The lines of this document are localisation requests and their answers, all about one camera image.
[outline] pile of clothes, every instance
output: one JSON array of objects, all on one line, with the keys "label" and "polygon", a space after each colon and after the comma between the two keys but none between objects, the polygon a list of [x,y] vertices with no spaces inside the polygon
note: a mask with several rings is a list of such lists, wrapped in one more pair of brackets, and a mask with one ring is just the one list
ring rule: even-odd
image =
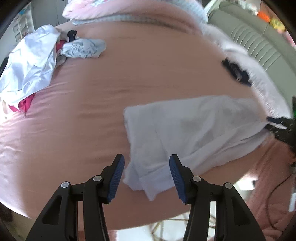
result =
[{"label": "pile of clothes", "polygon": [[25,116],[35,93],[49,86],[53,71],[67,57],[98,58],[105,49],[101,39],[80,39],[75,30],[59,32],[51,25],[27,35],[9,54],[0,76],[2,120],[8,112]]}]

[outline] pink blanket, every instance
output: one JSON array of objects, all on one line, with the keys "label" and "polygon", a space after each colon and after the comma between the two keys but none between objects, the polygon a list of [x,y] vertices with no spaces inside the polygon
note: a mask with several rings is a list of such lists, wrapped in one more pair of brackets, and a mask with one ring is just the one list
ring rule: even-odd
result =
[{"label": "pink blanket", "polygon": [[[198,31],[194,21],[193,26],[174,21]],[[16,113],[0,125],[0,202],[22,215],[36,218],[62,182],[86,182],[117,153],[128,163],[123,120],[127,106],[204,95],[257,101],[250,88],[223,68],[218,47],[199,34],[127,22],[68,22],[59,27],[75,29],[82,38],[103,39],[107,49],[98,59],[67,59],[54,72],[50,86],[36,93],[25,118]],[[203,178],[219,185],[234,183],[265,152],[259,147]],[[153,223],[188,209],[174,188],[150,202],[144,192],[123,183],[104,207],[109,229]]]}]

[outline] floor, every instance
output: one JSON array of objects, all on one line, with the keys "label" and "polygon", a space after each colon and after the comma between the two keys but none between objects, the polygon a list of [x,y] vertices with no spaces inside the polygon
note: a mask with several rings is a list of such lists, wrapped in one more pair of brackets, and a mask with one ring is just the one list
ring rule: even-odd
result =
[{"label": "floor", "polygon": [[[251,193],[251,182],[238,181],[234,184],[237,191],[246,201]],[[215,225],[215,202],[211,202],[211,218],[209,226]],[[183,239],[189,213],[179,215],[169,220],[153,223],[146,226],[122,229],[117,233],[117,241],[179,241]],[[9,231],[17,241],[24,241],[34,224],[34,220],[13,212],[13,222],[6,223]],[[208,238],[214,237],[215,230],[209,228]]]}]

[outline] pink clothing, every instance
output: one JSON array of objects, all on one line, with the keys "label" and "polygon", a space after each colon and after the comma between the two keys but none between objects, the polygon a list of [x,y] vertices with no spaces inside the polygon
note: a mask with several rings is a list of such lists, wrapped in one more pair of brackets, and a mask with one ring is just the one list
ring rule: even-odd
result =
[{"label": "pink clothing", "polygon": [[295,212],[289,212],[291,191],[295,176],[291,176],[279,186],[269,199],[269,216],[274,230],[266,216],[266,200],[271,191],[289,175],[289,165],[295,161],[289,147],[271,139],[269,149],[257,163],[254,164],[248,175],[257,179],[255,190],[247,204],[259,223],[267,241],[277,240],[287,227]]},{"label": "pink clothing", "polygon": [[66,42],[66,40],[57,41],[57,43],[56,43],[56,49],[57,49],[57,51],[59,51],[63,47],[63,45],[64,45],[65,42]]},{"label": "pink clothing", "polygon": [[[27,112],[28,109],[30,108],[31,106],[31,102],[34,98],[36,93],[34,94],[31,94],[30,96],[24,98],[21,102],[18,103],[18,107],[20,109],[20,112]],[[9,105],[9,108],[13,111],[13,112],[17,112],[19,111],[17,108],[15,108],[14,106],[10,106]]]}]

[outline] light blue cloth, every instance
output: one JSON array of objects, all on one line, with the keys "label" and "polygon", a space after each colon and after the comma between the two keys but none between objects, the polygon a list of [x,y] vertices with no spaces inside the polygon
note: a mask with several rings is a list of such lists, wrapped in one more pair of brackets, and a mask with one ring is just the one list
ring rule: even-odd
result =
[{"label": "light blue cloth", "polygon": [[72,24],[80,25],[80,24],[93,23],[93,22],[115,22],[115,21],[155,24],[155,25],[165,26],[165,27],[179,30],[173,25],[165,23],[163,21],[159,21],[157,19],[146,17],[146,16],[137,16],[137,15],[131,15],[131,14],[109,15],[101,18],[93,18],[88,20],[73,19]]},{"label": "light blue cloth", "polygon": [[173,4],[183,11],[189,13],[198,23],[207,23],[207,14],[198,1],[187,1],[187,0],[158,0],[160,2],[167,2]]},{"label": "light blue cloth", "polygon": [[102,4],[104,2],[104,0],[94,0],[94,2],[91,4],[92,6],[96,7],[100,4]]},{"label": "light blue cloth", "polygon": [[61,55],[70,58],[98,58],[105,51],[106,43],[101,39],[76,39],[65,43]]}]

